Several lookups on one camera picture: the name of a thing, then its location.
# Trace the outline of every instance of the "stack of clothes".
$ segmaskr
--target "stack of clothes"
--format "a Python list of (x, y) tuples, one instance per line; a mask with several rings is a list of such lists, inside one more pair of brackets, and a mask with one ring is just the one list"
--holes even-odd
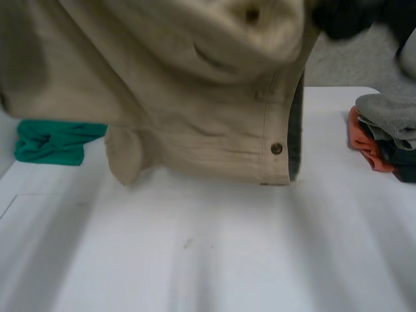
[(350, 111), (352, 147), (371, 167), (416, 183), (416, 99), (383, 94), (360, 97)]

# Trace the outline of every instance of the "folded clothes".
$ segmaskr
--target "folded clothes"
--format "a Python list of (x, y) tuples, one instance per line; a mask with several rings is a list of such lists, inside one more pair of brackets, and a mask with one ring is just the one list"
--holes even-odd
[(395, 176), (403, 183), (416, 183), (416, 166), (398, 166)]
[[(360, 122), (359, 125), (366, 134), (372, 135), (372, 131), (366, 123)], [(406, 151), (400, 149), (392, 140), (377, 140), (376, 143), (387, 162), (397, 166), (416, 166), (416, 150)]]
[(348, 120), (348, 134), (351, 146), (363, 154), (374, 171), (393, 172), (395, 167), (383, 160), (376, 141), (359, 126), (358, 117), (357, 107), (354, 106), (351, 108)]
[(106, 125), (24, 120), (18, 126), (14, 155), (18, 161), (79, 166), (84, 144), (102, 137)]
[[(368, 124), (360, 122), (361, 128), (372, 136), (372, 131)], [(378, 140), (376, 141), (383, 158), (390, 164), (394, 165), (395, 176), (403, 183), (416, 183), (416, 151), (405, 151), (398, 148), (394, 141)]]
[(369, 94), (356, 101), (360, 114), (394, 138), (416, 140), (416, 99)]
[(416, 140), (400, 140), (398, 138), (395, 138), (389, 135), (387, 132), (385, 132), (382, 128), (378, 127), (372, 121), (366, 119), (366, 117), (364, 116), (358, 117), (358, 120), (360, 121), (360, 123), (367, 124), (375, 141), (380, 141), (380, 140), (394, 141), (395, 145), (402, 150), (406, 150), (406, 151), (416, 150)]

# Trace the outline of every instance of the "dark lining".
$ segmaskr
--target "dark lining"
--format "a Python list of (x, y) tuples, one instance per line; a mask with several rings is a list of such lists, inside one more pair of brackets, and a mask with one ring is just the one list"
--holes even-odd
[(287, 153), (289, 155), (289, 176), (291, 181), (296, 180), (300, 169), (302, 152), (302, 113), (304, 104), (304, 73), (302, 74), (296, 92), (294, 93), (289, 127), (287, 132)]

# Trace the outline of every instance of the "seam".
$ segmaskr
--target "seam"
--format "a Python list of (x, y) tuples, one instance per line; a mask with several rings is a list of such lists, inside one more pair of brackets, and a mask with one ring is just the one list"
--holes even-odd
[(13, 205), (14, 201), (16, 200), (16, 198), (18, 197), (18, 195), (15, 195), (12, 199), (12, 201), (9, 203), (9, 205), (7, 206), (6, 210), (3, 212), (3, 214), (0, 216), (0, 220), (3, 219), (3, 217), (6, 215), (7, 211), (10, 209), (10, 207)]
[(277, 71), (275, 71), (274, 73), (273, 73), (273, 78), (272, 78), (272, 82), (271, 82), (271, 84), (270, 84), (270, 93), (274, 93), (274, 89), (276, 88), (276, 79), (278, 78), (278, 73), (277, 73)]
[(266, 106), (265, 106), (265, 114), (263, 116), (263, 137), (262, 137), (262, 144), (261, 144), (261, 160), (262, 160), (262, 168), (261, 168), (261, 175), (262, 175), (262, 180), (263, 182), (265, 182), (265, 177), (266, 177), (266, 170), (265, 170), (265, 150), (266, 150), (266, 133), (267, 133), (267, 114), (268, 114), (268, 106), (269, 103), (267, 102), (263, 102)]

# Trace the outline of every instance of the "stitching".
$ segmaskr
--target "stitching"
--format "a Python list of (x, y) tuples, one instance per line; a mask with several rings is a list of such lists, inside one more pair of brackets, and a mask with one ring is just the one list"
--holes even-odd
[(263, 182), (265, 181), (265, 177), (266, 177), (266, 170), (265, 170), (265, 150), (266, 150), (266, 133), (267, 133), (267, 114), (268, 114), (268, 106), (269, 103), (267, 102), (263, 102), (266, 107), (265, 107), (265, 114), (263, 116), (263, 138), (262, 138), (262, 151), (261, 151), (261, 159), (262, 159), (262, 169), (261, 169), (261, 175)]

